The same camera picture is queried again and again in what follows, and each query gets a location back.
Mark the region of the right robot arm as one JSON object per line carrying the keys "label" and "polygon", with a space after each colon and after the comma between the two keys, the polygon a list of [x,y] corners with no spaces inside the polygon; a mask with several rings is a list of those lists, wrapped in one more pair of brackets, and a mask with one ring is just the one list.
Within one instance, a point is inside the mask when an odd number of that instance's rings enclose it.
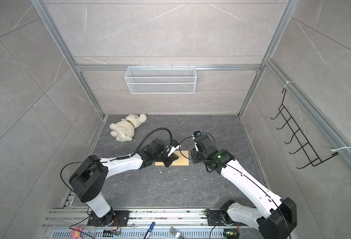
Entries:
{"label": "right robot arm", "polygon": [[209,133],[196,131],[192,135],[195,148],[190,161],[202,162],[207,172],[216,172],[234,184],[254,208],[229,200],[220,208],[226,224],[245,224],[257,229],[265,239],[287,239],[298,224],[297,205],[291,198],[281,198],[249,174],[227,150],[217,150]]}

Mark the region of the yellow envelope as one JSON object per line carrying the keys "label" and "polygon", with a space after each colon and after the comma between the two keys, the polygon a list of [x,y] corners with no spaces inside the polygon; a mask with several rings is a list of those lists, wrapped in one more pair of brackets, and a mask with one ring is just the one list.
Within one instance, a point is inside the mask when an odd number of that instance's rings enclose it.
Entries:
{"label": "yellow envelope", "polygon": [[[187,159],[188,151],[176,150],[174,153],[177,156],[179,156],[179,159],[174,161],[171,166],[189,166],[189,160]],[[164,166],[164,165],[160,161],[156,161],[155,166]]]}

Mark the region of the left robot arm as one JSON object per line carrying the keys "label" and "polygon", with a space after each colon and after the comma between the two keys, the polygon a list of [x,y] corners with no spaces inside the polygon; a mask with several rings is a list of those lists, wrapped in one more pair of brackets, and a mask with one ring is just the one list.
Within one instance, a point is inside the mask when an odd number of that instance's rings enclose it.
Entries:
{"label": "left robot arm", "polygon": [[[169,134],[170,142],[168,145],[163,140],[156,138],[150,144],[142,147],[149,136],[161,130]],[[106,179],[126,171],[143,169],[151,166],[154,162],[162,162],[164,166],[169,167],[178,159],[174,152],[179,147],[180,143],[173,139],[171,131],[160,127],[146,135],[135,151],[128,155],[112,158],[98,158],[91,155],[84,161],[78,162],[79,167],[68,181],[63,180],[62,182],[92,210],[102,226],[109,226],[117,220],[117,217],[101,192]]]}

